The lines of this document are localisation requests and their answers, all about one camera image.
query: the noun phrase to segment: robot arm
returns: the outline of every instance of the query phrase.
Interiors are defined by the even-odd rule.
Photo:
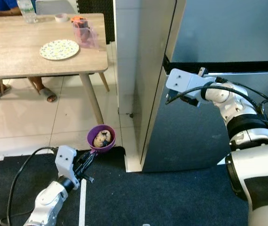
[[[91,183],[94,179],[85,175],[96,152],[87,152],[76,159],[77,151],[60,146],[55,159],[59,178],[42,190],[35,199],[34,210],[24,226],[54,226],[68,193],[77,190],[84,178]]]
[[[167,103],[178,93],[199,86],[226,87],[248,95],[231,82],[219,83],[214,77],[173,69],[166,82],[170,92]],[[241,95],[221,89],[199,89],[180,97],[199,106],[213,102],[220,110],[227,127],[232,152],[226,157],[226,167],[233,191],[249,203],[249,225],[268,226],[268,125],[257,109]]]

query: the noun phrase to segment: floor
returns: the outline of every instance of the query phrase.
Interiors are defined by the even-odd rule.
[[[107,45],[109,67],[105,72],[110,92],[99,75],[90,75],[106,124],[116,131],[116,145],[126,150],[127,172],[141,171],[132,119],[119,115],[115,43]],[[88,149],[86,135],[97,124],[79,76],[45,77],[43,83],[58,97],[48,103],[27,79],[4,80],[12,90],[0,98],[0,159],[31,154],[42,146],[69,145]]]

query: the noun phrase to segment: floral plate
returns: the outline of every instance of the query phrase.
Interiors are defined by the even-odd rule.
[[[72,40],[51,41],[40,48],[40,55],[48,60],[62,60],[74,56],[79,45]]]

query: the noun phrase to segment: table top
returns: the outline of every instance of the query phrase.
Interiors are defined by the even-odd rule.
[[[53,15],[47,15],[38,16],[35,24],[27,24],[22,16],[0,17],[0,78],[104,72],[108,67],[104,16],[80,15],[93,23],[99,49],[81,48],[65,60],[44,59],[40,48],[54,40],[75,41],[70,20],[58,23]]]

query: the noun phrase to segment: person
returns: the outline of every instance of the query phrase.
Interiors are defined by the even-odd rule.
[[[0,16],[18,16],[21,15],[21,11],[17,6],[16,0],[0,0]],[[47,98],[48,102],[53,102],[57,99],[57,96],[50,89],[45,87],[42,83],[41,77],[30,77],[30,79],[35,85],[40,94]],[[11,89],[10,85],[4,85],[4,92]]]

